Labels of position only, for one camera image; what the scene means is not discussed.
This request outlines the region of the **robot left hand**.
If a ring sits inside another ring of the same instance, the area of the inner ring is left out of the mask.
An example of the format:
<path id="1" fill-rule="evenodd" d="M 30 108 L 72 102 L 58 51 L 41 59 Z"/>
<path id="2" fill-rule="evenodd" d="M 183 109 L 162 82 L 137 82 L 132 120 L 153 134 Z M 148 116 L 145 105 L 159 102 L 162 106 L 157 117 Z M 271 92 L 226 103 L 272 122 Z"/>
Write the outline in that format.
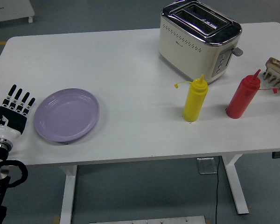
<path id="1" fill-rule="evenodd" d="M 18 138 L 26 126 L 27 116 L 35 98 L 30 93 L 22 93 L 14 84 L 0 104 L 0 138 L 13 141 Z"/>

